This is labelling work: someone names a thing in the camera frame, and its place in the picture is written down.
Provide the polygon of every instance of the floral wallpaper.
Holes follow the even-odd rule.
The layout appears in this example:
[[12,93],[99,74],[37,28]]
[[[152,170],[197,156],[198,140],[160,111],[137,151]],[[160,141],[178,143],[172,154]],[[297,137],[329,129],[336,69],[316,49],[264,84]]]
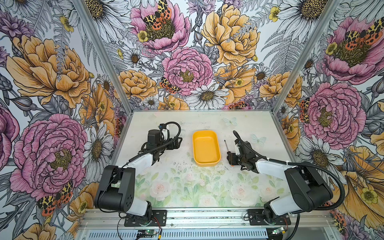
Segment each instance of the floral wallpaper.
[[127,119],[75,17],[64,0],[0,0],[5,239],[73,240]]
[[85,2],[133,109],[268,109],[327,0]]
[[[344,239],[384,239],[383,7],[341,2],[291,88],[298,101],[288,95],[276,112],[298,161],[344,184],[345,201],[331,211]],[[336,202],[338,186],[320,174],[334,194],[327,204]]]

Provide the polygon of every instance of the yellow plastic container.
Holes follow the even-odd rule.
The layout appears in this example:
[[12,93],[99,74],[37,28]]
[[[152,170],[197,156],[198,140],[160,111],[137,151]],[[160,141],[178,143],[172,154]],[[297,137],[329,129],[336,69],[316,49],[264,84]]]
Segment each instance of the yellow plastic container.
[[199,167],[212,167],[220,159],[220,148],[214,131],[197,131],[192,136],[193,156]]

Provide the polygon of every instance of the light blue butterfly print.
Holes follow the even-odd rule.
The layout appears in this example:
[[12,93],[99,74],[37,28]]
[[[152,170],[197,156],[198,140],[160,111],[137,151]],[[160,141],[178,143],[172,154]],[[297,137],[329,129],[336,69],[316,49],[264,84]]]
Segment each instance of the light blue butterfly print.
[[237,126],[236,118],[232,118],[231,120],[229,120],[227,118],[223,118],[223,121],[225,122],[225,125],[227,125],[227,126],[230,126],[230,125]]
[[266,137],[257,138],[255,134],[251,134],[251,137],[252,137],[252,143],[256,143],[264,147]]

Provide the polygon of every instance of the orange rectangular bin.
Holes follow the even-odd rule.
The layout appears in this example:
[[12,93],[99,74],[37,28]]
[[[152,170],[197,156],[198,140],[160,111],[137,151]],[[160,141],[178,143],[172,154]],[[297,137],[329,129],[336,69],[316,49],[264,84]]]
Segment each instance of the orange rectangular bin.
[[192,142],[194,159],[199,167],[211,167],[220,161],[220,148],[214,131],[197,131],[192,136]]

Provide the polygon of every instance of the floral table mat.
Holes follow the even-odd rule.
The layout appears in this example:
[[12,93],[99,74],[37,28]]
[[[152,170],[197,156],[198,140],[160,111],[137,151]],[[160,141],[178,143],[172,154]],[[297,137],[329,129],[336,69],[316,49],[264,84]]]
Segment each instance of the floral table mat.
[[[153,207],[259,207],[289,193],[281,179],[241,171],[226,160],[228,143],[235,150],[236,130],[243,140],[269,157],[286,160],[284,148],[269,112],[135,112],[116,165],[123,165],[147,141],[147,132],[160,123],[175,121],[183,138],[179,149],[167,150],[135,179],[135,197]],[[193,159],[192,134],[213,130],[218,135],[221,161],[214,167],[198,167]],[[177,128],[170,126],[171,137]]]

